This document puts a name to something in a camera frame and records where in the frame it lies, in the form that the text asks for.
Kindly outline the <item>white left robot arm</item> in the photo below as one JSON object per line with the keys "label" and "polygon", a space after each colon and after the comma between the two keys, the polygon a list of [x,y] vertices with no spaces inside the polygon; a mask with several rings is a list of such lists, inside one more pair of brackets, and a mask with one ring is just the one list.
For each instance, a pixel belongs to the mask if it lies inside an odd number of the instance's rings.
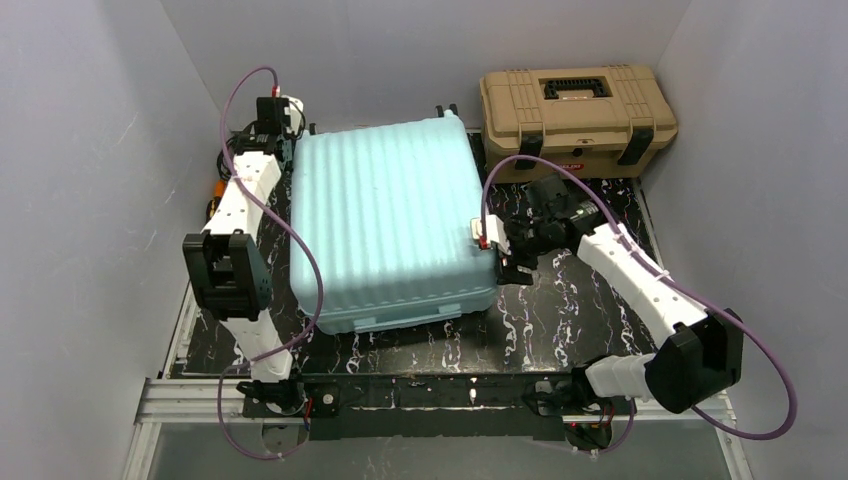
{"label": "white left robot arm", "polygon": [[234,337],[252,380],[277,383],[289,378],[293,357],[271,320],[272,278],[256,237],[302,112],[296,100],[274,94],[257,99],[256,115],[225,140],[232,164],[223,196],[182,249],[198,306]]}

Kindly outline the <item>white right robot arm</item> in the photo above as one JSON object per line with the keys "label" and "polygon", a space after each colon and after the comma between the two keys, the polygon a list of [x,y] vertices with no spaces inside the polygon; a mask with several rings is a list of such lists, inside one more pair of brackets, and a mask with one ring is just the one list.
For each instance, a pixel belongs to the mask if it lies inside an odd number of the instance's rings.
{"label": "white right robot arm", "polygon": [[606,398],[655,400],[681,413],[739,382],[744,335],[729,310],[717,311],[669,286],[625,227],[590,200],[571,195],[555,175],[530,183],[531,213],[487,214],[473,227],[483,249],[497,253],[501,285],[530,285],[539,257],[567,250],[591,267],[647,327],[657,351],[605,355],[572,370],[554,392],[570,406]]}

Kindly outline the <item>tan plastic toolbox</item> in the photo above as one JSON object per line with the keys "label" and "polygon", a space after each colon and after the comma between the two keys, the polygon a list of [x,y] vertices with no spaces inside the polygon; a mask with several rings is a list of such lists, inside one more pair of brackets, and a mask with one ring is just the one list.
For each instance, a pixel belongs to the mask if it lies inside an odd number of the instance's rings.
{"label": "tan plastic toolbox", "polygon": [[487,168],[515,156],[498,183],[550,174],[537,158],[579,178],[635,178],[678,133],[646,65],[504,70],[479,82]]}

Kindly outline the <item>light blue suitcase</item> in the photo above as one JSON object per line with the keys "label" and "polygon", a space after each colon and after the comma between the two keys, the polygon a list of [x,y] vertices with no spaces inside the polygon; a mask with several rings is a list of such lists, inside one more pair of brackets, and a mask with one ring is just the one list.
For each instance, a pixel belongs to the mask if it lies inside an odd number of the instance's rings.
{"label": "light blue suitcase", "polygon": [[310,135],[295,150],[289,284],[328,335],[484,311],[495,255],[472,239],[482,182],[459,117]]}

